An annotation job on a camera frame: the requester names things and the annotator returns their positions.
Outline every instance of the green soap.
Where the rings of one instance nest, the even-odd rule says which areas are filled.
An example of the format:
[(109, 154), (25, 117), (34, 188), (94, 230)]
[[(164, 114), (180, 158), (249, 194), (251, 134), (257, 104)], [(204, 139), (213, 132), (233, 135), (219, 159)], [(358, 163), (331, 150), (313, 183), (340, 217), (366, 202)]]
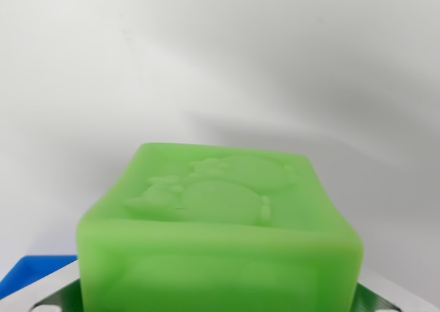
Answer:
[(302, 155), (145, 144), (78, 226), (86, 312), (348, 312), (362, 243)]

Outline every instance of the silver metal base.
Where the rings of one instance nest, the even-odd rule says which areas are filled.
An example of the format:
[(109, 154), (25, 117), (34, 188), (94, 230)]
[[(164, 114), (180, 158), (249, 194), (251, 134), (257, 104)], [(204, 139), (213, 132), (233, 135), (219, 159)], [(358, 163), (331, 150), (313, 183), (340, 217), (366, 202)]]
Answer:
[[(44, 311), (84, 312), (77, 261), (0, 300), (0, 312)], [(364, 269), (351, 312), (380, 311), (440, 312), (413, 293)]]

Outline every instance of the blue plastic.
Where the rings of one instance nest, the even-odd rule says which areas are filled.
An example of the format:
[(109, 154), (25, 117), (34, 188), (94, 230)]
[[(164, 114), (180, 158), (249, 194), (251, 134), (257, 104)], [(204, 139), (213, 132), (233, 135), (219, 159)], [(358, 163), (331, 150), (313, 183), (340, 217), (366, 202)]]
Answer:
[(76, 256), (24, 256), (0, 282), (0, 299), (76, 260)]

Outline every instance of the soap bar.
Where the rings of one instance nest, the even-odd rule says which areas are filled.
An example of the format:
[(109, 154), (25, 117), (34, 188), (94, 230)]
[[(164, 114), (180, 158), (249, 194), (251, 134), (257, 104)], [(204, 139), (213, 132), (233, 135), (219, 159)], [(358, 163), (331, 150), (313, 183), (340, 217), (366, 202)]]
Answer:
[(349, 312), (362, 243), (302, 155), (144, 144), (77, 230), (86, 312)]

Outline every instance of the white background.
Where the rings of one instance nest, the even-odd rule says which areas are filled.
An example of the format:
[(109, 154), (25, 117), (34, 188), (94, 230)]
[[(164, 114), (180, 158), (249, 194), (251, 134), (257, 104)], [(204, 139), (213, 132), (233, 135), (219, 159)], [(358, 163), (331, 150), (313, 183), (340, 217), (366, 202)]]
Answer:
[(0, 277), (75, 252), (144, 142), (308, 156), (440, 305), (440, 0), (0, 0)]

